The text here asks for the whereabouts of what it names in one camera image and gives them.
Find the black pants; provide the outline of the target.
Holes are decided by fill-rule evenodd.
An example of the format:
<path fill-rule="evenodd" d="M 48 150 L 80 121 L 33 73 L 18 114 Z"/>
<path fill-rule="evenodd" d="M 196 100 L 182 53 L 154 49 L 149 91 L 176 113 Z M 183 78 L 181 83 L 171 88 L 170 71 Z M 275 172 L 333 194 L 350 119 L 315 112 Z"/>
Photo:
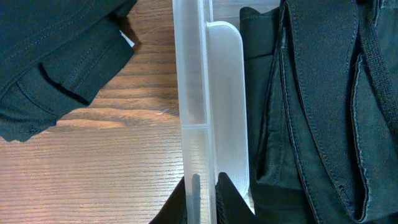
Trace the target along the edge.
<path fill-rule="evenodd" d="M 263 223 L 397 222 L 397 2 L 239 12 Z"/>

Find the black shirt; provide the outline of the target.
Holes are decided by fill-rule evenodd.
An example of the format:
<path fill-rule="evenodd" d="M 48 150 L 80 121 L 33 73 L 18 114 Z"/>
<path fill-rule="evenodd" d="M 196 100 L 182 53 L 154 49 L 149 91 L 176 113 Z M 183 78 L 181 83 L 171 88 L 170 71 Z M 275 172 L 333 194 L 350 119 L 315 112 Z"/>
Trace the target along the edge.
<path fill-rule="evenodd" d="M 134 1 L 1 2 L 1 137 L 24 142 L 93 101 L 134 55 Z"/>

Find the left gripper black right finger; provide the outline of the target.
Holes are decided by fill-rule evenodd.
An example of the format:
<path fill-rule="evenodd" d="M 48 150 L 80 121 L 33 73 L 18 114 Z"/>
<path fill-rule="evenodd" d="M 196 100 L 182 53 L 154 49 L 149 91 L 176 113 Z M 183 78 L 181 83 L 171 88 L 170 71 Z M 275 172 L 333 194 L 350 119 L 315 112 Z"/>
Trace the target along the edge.
<path fill-rule="evenodd" d="M 216 185 L 217 224 L 255 224 L 255 215 L 228 177 L 220 172 Z"/>

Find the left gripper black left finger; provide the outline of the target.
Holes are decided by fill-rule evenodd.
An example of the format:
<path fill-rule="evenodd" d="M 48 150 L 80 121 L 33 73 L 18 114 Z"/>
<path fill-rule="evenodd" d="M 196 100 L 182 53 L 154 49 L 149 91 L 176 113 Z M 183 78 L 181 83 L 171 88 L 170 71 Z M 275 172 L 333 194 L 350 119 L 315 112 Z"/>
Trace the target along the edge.
<path fill-rule="evenodd" d="M 184 177 L 177 184 L 160 212 L 149 224 L 187 224 L 187 205 Z"/>

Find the clear plastic storage bin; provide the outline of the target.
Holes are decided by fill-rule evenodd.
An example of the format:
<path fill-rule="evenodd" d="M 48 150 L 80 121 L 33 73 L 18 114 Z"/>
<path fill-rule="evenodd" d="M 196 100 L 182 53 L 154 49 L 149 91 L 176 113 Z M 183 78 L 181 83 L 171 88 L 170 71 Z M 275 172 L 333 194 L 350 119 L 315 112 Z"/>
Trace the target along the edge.
<path fill-rule="evenodd" d="M 239 11 L 277 0 L 173 0 L 178 103 L 189 223 L 216 223 L 216 183 L 249 189 L 243 41 Z"/>

